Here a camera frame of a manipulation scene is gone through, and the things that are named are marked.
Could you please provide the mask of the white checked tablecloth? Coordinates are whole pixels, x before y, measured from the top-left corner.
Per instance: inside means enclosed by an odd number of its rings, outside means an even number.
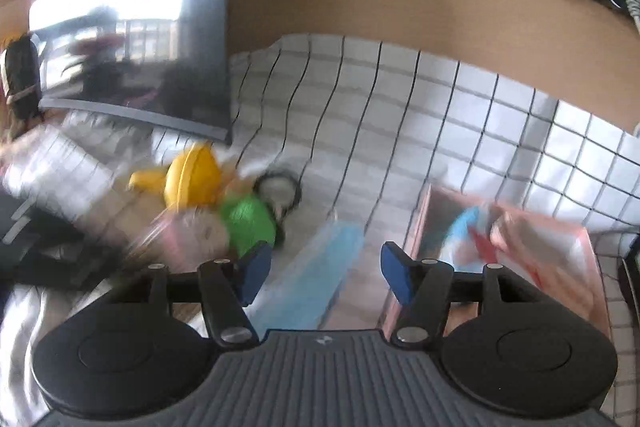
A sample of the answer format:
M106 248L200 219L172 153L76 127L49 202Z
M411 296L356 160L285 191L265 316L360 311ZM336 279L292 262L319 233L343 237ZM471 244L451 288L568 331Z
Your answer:
M639 332L617 261L639 222L639 142L583 109L508 77L368 40L290 35L231 61L233 143L242 176L284 168L303 200L285 223L285 256L326 218L358 223L364 247L338 285L326 325L390 315L375 249L418 236L420 200L445 187L583 225L592 234L620 357L604 403L639 421Z

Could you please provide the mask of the pink storage box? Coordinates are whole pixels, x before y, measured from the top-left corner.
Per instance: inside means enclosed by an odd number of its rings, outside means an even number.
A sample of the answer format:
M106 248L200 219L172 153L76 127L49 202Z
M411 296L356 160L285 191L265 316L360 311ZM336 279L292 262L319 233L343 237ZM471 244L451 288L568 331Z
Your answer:
M576 223L431 186L405 253L459 272L504 265L611 335L597 256L587 230Z

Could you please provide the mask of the black monitor screen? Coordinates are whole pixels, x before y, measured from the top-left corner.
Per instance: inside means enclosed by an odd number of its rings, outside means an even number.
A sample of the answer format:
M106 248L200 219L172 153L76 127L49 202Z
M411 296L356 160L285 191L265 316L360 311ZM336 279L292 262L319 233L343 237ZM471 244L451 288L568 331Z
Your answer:
M40 106L230 143L228 0L35 0Z

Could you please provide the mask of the pink round plush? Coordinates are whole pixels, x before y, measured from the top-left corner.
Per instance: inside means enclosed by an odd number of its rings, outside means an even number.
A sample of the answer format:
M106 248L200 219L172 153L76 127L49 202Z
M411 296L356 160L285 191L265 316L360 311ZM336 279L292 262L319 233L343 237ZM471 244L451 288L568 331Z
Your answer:
M140 246L172 272L191 272L228 255L230 239L216 212L189 208L166 210L146 232Z

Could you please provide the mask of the blue face mask pack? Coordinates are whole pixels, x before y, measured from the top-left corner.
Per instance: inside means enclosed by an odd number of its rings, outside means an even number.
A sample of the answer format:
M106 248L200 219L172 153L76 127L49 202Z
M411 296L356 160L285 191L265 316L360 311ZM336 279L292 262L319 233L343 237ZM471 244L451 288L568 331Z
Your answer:
M247 308L259 338L271 329L318 329L364 241L358 223L330 220L281 265Z

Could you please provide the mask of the yellow plush toy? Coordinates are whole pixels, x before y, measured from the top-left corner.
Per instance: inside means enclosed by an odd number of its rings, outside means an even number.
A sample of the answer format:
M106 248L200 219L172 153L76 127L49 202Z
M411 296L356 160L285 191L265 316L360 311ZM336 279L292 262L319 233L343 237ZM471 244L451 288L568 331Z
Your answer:
M222 189L222 170L207 143L196 143L179 154L167 169L145 169L129 177L129 190L160 196L167 209L214 205Z

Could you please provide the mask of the green plush toy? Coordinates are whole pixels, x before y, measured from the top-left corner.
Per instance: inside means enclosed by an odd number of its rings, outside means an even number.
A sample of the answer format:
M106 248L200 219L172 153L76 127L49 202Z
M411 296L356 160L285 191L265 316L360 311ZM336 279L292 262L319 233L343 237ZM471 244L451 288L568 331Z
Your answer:
M219 214L238 257L259 242L276 245L277 225L267 205L257 196L229 197L219 207Z

